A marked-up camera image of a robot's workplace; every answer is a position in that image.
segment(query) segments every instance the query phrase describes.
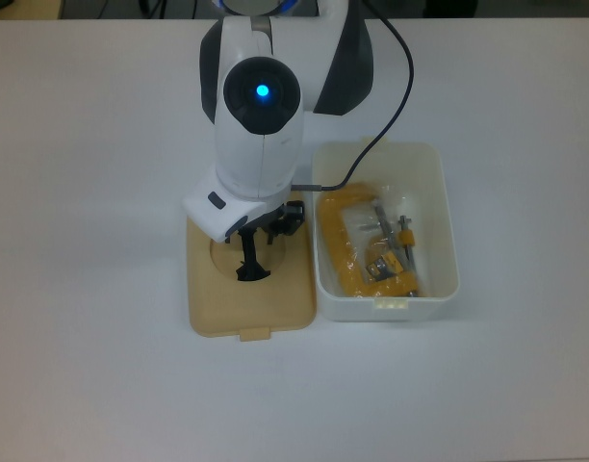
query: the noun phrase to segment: black cable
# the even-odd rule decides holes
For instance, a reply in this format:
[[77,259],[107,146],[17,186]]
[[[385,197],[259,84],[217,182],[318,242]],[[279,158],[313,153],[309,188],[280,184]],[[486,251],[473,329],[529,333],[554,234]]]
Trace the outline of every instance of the black cable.
[[168,4],[168,0],[162,0],[162,7],[160,8],[160,19],[164,19],[166,14],[166,5]]
[[412,54],[410,53],[410,49],[408,48],[408,45],[406,44],[403,37],[399,34],[397,29],[395,27],[393,27],[393,24],[391,24],[389,22],[389,20],[386,17],[384,17],[370,3],[369,0],[363,0],[363,3],[365,4],[366,7],[368,7],[370,9],[370,11],[373,13],[373,15],[376,16],[378,19],[380,19],[380,21],[382,21],[382,23],[389,29],[389,31],[391,31],[391,33],[395,36],[395,38],[397,39],[397,41],[399,42],[399,44],[403,48],[403,51],[406,55],[406,59],[408,60],[408,72],[409,72],[408,85],[406,87],[406,91],[403,94],[403,98],[401,98],[401,103],[399,104],[399,107],[397,108],[395,114],[391,117],[391,120],[389,120],[389,123],[387,123],[386,126],[382,129],[382,131],[367,146],[365,146],[365,149],[363,149],[363,151],[361,151],[361,153],[358,155],[358,157],[352,163],[350,170],[348,171],[348,173],[346,174],[346,177],[344,178],[344,180],[342,180],[341,183],[339,183],[335,186],[292,185],[293,191],[316,191],[316,192],[336,191],[336,190],[340,190],[341,188],[343,188],[346,185],[346,183],[348,182],[348,180],[350,179],[350,177],[352,176],[352,173],[354,173],[354,170],[358,167],[358,165],[361,163],[363,158],[367,155],[367,153],[370,152],[371,149],[374,146],[376,146],[376,144],[382,139],[382,137],[384,137],[386,135],[386,133],[391,129],[391,127],[393,126],[393,124],[395,123],[395,121],[397,120],[397,118],[399,117],[401,112],[403,111],[403,108],[405,107],[406,103],[408,102],[408,96],[410,96],[410,91],[412,91],[412,84],[414,83],[414,61],[412,60]]
[[155,7],[153,7],[153,9],[151,10],[151,13],[149,13],[149,16],[147,17],[147,19],[153,19],[154,14],[160,8],[160,5],[162,5],[163,1],[164,0],[158,0],[158,3],[156,3]]
[[100,13],[98,14],[98,17],[96,17],[96,19],[102,19],[102,15],[104,14],[104,11],[106,11],[106,7],[109,6],[109,2],[111,0],[104,0],[104,4],[102,5],[102,10],[100,10]]

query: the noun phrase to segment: white plastic tray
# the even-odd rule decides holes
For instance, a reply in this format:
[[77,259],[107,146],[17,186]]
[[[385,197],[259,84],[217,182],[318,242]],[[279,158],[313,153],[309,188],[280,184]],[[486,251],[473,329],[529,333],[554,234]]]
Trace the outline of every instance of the white plastic tray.
[[[331,142],[316,153],[315,184],[339,183],[364,142]],[[415,234],[414,256],[423,296],[348,297],[338,282],[320,232],[313,194],[314,261],[319,311],[333,321],[421,321],[459,289],[447,190],[438,153],[424,143],[381,141],[359,165],[351,182],[389,186],[387,213],[406,215]]]

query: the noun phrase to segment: beige base plate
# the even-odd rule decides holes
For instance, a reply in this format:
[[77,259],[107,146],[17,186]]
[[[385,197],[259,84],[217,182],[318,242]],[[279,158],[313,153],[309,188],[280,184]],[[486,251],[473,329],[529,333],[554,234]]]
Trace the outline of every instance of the beige base plate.
[[258,262],[271,275],[260,281],[237,280],[243,250],[234,234],[231,244],[217,244],[188,219],[188,301],[192,328],[205,337],[239,335],[242,341],[266,340],[279,330],[309,325],[316,298],[307,224],[293,236],[254,235]]

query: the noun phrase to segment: small parts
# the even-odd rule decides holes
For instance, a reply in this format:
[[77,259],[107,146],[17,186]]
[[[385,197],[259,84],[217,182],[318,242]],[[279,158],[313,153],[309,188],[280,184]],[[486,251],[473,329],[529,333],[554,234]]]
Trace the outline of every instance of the small parts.
[[[366,241],[354,244],[361,236],[350,236],[344,210],[361,206],[371,208],[377,222],[354,227]],[[410,220],[402,216],[401,231],[396,233],[387,217],[377,191],[363,183],[350,184],[335,192],[327,192],[319,199],[319,223],[324,243],[340,284],[348,296],[418,296],[419,285],[414,273],[412,246],[414,235],[408,228]],[[365,238],[370,231],[382,234]]]

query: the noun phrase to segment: metal part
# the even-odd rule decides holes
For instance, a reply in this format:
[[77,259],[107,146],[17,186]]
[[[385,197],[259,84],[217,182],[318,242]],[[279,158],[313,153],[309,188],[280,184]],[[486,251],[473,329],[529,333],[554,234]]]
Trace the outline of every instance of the metal part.
[[395,237],[395,230],[393,229],[393,226],[391,226],[391,223],[387,218],[387,214],[384,211],[384,207],[382,207],[380,200],[375,199],[375,201],[372,202],[371,205],[373,206],[373,209],[375,210],[375,213],[378,216],[378,223],[380,224],[380,229],[382,230],[382,234],[387,240],[389,248],[393,251],[393,253],[397,257],[399,263],[403,266],[403,268],[405,270],[409,270],[410,263],[408,262],[408,258],[405,255],[403,248],[399,247],[399,244],[397,243],[397,239]]
[[389,269],[387,262],[384,260],[384,257],[380,257],[375,260],[373,263],[367,265],[367,271],[375,281],[384,281],[389,277],[395,276],[395,273]]
[[[401,227],[401,231],[408,230],[408,224],[412,222],[412,219],[408,218],[406,215],[402,215],[399,217],[399,226]],[[410,262],[410,268],[412,271],[416,270],[416,265],[414,263],[414,254],[412,253],[412,245],[407,244],[404,246],[406,251],[406,257],[408,258],[408,262]]]

